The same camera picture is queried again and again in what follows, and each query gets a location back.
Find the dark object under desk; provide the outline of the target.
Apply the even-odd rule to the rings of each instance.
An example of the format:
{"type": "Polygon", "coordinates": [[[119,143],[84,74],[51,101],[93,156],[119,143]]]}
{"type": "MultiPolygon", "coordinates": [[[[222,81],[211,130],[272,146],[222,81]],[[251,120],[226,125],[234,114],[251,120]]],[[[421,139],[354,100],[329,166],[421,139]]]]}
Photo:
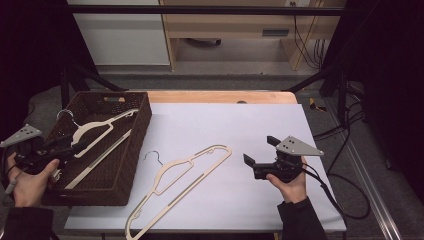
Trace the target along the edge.
{"type": "Polygon", "coordinates": [[[186,38],[185,41],[195,47],[217,47],[221,45],[221,39],[195,39],[195,38],[186,38]]]}

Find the white cabinet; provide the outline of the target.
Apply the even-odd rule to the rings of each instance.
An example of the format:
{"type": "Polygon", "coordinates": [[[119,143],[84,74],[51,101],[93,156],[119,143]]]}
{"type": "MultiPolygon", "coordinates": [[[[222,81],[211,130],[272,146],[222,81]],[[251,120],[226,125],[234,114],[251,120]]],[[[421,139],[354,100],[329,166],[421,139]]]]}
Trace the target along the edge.
{"type": "Polygon", "coordinates": [[[96,65],[168,65],[160,14],[75,14],[96,65]]]}

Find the cream clothes hanger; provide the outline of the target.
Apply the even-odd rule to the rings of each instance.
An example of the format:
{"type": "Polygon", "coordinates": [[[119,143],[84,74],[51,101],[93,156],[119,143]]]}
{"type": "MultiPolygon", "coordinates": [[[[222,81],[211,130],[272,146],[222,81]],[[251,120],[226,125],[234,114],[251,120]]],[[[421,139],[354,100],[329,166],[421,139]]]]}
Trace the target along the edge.
{"type": "Polygon", "coordinates": [[[86,141],[88,146],[62,171],[61,187],[69,191],[96,188],[98,181],[101,186],[110,186],[137,114],[138,109],[130,109],[103,119],[88,118],[88,123],[78,125],[71,145],[86,141]]]}
{"type": "Polygon", "coordinates": [[[211,145],[187,158],[165,163],[152,186],[125,223],[126,240],[139,240],[192,189],[232,155],[225,145],[211,145]]]}

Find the beige desk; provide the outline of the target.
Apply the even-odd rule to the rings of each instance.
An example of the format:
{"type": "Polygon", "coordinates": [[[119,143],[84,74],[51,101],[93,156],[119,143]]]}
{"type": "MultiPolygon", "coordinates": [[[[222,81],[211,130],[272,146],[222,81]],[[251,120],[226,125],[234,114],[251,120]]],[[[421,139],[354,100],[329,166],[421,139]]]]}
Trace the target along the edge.
{"type": "MultiPolygon", "coordinates": [[[[286,0],[159,0],[162,6],[255,6],[285,7],[286,0]]],[[[308,7],[344,7],[347,0],[311,0],[308,7]]],[[[293,70],[310,60],[314,40],[330,41],[338,25],[337,16],[278,15],[191,15],[165,14],[167,37],[183,38],[271,38],[281,41],[284,55],[293,70]]]]}

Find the black curtain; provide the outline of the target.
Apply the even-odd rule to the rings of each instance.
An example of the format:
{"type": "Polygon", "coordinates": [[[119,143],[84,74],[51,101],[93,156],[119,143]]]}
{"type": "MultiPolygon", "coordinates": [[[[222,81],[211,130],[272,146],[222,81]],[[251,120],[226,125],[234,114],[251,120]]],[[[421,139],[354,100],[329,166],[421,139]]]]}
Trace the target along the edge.
{"type": "Polygon", "coordinates": [[[364,85],[376,138],[424,200],[424,0],[346,0],[346,7],[362,13],[340,19],[325,63],[363,24],[343,58],[346,74],[364,85]]]}
{"type": "Polygon", "coordinates": [[[0,0],[0,139],[21,127],[31,97],[60,83],[88,85],[73,65],[97,71],[74,15],[57,8],[67,0],[0,0]]]}

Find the black frame bar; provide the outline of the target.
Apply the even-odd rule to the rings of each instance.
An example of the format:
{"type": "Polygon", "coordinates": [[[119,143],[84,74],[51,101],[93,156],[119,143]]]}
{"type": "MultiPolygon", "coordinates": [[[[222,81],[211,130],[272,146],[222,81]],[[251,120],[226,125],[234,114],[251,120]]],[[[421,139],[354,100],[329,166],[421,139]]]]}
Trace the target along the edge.
{"type": "Polygon", "coordinates": [[[297,15],[342,16],[345,8],[319,7],[236,7],[236,6],[151,6],[69,5],[67,11],[88,14],[207,14],[207,15],[297,15]]]}

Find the white table sheet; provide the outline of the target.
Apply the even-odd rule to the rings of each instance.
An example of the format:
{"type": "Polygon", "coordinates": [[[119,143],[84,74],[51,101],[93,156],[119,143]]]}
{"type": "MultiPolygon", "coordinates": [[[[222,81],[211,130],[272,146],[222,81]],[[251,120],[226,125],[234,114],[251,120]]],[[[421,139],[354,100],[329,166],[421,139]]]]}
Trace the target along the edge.
{"type": "Polygon", "coordinates": [[[129,202],[124,207],[75,207],[68,230],[122,231],[146,195],[157,171],[211,145],[232,155],[192,189],[153,227],[155,232],[274,232],[282,227],[280,192],[254,178],[243,155],[269,163],[275,149],[268,136],[314,142],[299,104],[159,104],[152,106],[129,202]]]}

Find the metal floor rail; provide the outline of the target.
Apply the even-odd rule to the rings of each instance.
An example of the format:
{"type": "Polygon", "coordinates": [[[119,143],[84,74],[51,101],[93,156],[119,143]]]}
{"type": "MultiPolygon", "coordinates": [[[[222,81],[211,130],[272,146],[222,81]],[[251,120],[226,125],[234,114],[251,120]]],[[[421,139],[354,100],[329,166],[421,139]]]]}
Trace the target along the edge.
{"type": "Polygon", "coordinates": [[[370,200],[370,207],[373,215],[386,240],[402,240],[402,236],[398,227],[393,220],[389,209],[387,208],[380,191],[372,180],[371,175],[367,171],[357,148],[350,139],[347,133],[342,133],[341,141],[345,144],[343,150],[347,151],[347,156],[350,164],[355,172],[359,183],[370,200]]]}

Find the person's right hand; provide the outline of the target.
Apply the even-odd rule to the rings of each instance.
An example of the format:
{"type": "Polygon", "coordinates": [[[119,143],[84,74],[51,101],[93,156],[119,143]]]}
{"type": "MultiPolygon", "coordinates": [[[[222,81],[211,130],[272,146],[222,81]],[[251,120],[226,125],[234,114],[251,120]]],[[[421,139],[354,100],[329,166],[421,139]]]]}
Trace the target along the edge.
{"type": "Polygon", "coordinates": [[[294,180],[284,183],[272,174],[267,174],[266,179],[275,186],[286,203],[299,203],[307,198],[306,176],[300,173],[294,180]]]}

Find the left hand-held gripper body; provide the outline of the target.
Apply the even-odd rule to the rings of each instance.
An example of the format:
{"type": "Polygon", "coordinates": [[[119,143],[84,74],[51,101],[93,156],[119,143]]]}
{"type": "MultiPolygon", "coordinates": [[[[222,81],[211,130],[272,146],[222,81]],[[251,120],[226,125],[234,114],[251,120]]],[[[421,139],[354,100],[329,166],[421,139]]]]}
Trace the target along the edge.
{"type": "Polygon", "coordinates": [[[15,153],[15,166],[28,174],[39,174],[54,159],[60,159],[60,152],[44,142],[42,132],[26,124],[5,140],[1,148],[11,148],[15,153]]]}

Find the yellow black tool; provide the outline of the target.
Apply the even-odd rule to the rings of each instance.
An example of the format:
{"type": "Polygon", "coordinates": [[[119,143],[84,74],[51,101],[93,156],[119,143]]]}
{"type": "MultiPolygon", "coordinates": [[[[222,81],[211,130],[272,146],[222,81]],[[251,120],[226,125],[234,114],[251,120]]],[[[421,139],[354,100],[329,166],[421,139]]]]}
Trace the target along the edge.
{"type": "Polygon", "coordinates": [[[327,108],[326,107],[322,107],[322,106],[318,106],[314,100],[314,98],[309,98],[309,107],[312,110],[317,110],[320,112],[327,112],[327,108]]]}

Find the brown woven basket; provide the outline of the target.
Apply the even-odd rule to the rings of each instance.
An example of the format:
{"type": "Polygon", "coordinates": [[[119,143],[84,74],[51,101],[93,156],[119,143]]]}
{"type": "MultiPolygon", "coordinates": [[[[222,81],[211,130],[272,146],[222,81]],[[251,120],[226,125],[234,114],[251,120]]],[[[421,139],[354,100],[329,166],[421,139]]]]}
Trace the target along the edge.
{"type": "Polygon", "coordinates": [[[79,92],[50,132],[87,147],[66,161],[47,190],[48,206],[124,206],[152,117],[145,92],[79,92]]]}

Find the black metal stand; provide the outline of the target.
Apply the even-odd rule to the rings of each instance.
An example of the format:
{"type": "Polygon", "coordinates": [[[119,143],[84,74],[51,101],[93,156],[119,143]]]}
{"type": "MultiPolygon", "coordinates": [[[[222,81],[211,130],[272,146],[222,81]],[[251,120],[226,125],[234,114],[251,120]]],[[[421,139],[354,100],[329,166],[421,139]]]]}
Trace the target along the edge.
{"type": "Polygon", "coordinates": [[[337,120],[343,126],[347,126],[346,120],[346,95],[347,95],[347,75],[344,73],[342,67],[338,64],[330,64],[323,68],[318,73],[308,77],[306,80],[285,89],[285,92],[297,93],[303,88],[323,80],[323,84],[319,90],[322,97],[331,96],[335,90],[337,94],[337,120]]]}
{"type": "Polygon", "coordinates": [[[87,79],[93,80],[106,89],[114,92],[124,91],[124,88],[109,82],[98,73],[94,73],[80,65],[68,65],[64,67],[60,73],[62,108],[66,108],[70,102],[70,88],[73,88],[75,92],[90,90],[86,82],[87,79]]]}

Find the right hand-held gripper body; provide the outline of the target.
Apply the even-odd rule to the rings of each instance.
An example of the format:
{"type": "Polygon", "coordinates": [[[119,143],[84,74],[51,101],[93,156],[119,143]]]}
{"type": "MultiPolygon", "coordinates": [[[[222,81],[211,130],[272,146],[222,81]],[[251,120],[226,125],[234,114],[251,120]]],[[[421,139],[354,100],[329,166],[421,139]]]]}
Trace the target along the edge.
{"type": "Polygon", "coordinates": [[[273,163],[256,163],[253,166],[255,179],[265,180],[267,174],[276,176],[284,183],[294,180],[304,171],[303,156],[323,156],[324,152],[293,136],[288,136],[274,146],[276,158],[273,163]]]}

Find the person's left hand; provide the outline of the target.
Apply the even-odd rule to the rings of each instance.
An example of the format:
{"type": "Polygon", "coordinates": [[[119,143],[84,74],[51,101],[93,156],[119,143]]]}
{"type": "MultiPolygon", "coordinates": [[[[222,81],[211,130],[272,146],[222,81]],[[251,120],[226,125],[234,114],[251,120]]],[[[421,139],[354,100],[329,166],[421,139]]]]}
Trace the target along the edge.
{"type": "Polygon", "coordinates": [[[13,152],[7,158],[7,176],[10,181],[16,181],[13,190],[15,206],[39,207],[46,189],[51,188],[57,182],[53,174],[57,170],[60,161],[53,159],[39,174],[31,175],[15,166],[15,156],[16,153],[13,152]]]}

